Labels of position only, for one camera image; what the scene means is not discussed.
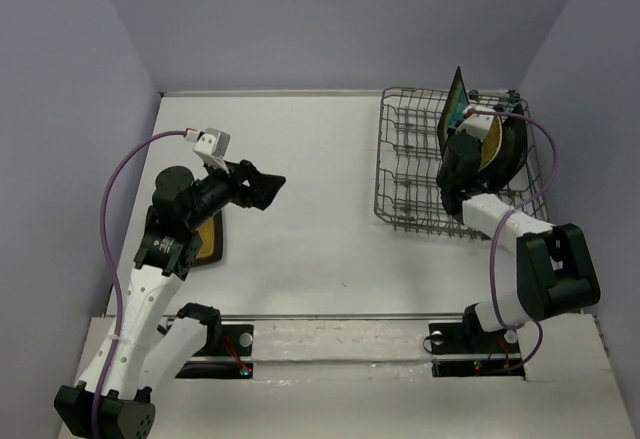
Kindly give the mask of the black floral square plate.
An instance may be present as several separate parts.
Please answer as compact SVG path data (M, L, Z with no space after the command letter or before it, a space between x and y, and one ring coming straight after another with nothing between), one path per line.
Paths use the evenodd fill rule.
M490 193L504 189L522 169L527 158L526 121L500 117L502 141L496 157L480 172L481 182Z

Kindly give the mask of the green yellow woven-pattern plate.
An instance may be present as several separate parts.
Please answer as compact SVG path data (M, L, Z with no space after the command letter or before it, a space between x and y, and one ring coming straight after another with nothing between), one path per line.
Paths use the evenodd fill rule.
M479 116L481 161L480 170L486 169L497 157L502 146L502 121L495 115Z

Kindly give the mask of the black plate with green centre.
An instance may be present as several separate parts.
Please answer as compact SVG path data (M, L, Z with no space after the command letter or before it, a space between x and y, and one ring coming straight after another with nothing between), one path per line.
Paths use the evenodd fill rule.
M459 124L464 120L463 111L469 105L470 101L464 84L461 67L458 66L437 123L436 132L441 156L444 155L448 137L452 132L456 131Z

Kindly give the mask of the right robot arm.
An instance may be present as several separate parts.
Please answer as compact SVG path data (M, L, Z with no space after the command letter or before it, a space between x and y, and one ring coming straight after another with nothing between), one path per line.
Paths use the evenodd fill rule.
M470 350L491 345L498 331L541 322L597 304L601 288L583 231L553 225L480 189L478 139L462 133L444 146L437 175L445 211L491 239L490 298L468 306L460 339Z

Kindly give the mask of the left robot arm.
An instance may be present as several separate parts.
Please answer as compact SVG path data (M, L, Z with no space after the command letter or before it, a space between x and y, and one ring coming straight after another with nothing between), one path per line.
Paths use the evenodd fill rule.
M117 313L93 360L74 386L59 389L54 408L80 438L145 438L155 396L196 352L221 342L220 312L188 303L160 340L164 312L184 284L201 248L199 227L228 204L267 209L286 179L249 161L208 166L197 179L183 166L161 171L147 210L144 234Z

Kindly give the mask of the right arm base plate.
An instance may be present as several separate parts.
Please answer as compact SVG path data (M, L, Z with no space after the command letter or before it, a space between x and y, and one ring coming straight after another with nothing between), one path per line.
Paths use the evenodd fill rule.
M466 336L459 322L429 324L422 347L435 378L525 377L518 336L513 331Z

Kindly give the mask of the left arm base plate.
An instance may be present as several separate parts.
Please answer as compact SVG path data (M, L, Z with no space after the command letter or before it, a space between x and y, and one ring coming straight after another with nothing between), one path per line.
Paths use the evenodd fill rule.
M177 379L250 380L254 375L252 324L223 324L216 344L208 342L176 374Z

